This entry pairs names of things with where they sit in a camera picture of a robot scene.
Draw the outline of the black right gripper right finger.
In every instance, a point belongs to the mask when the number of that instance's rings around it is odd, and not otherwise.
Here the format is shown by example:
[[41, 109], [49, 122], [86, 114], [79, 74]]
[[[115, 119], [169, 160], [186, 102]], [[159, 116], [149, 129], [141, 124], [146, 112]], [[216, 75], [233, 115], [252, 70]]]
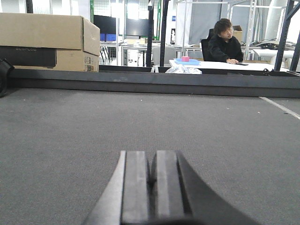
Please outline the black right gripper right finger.
[[152, 163], [154, 217], [199, 225], [256, 225], [210, 188], [180, 152], [159, 150]]

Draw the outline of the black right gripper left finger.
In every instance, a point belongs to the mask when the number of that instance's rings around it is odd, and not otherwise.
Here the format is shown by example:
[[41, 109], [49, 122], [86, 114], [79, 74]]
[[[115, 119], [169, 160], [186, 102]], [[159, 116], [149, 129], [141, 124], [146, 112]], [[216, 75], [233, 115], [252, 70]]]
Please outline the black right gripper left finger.
[[144, 151], [121, 151], [112, 177], [83, 225], [137, 225], [150, 218]]

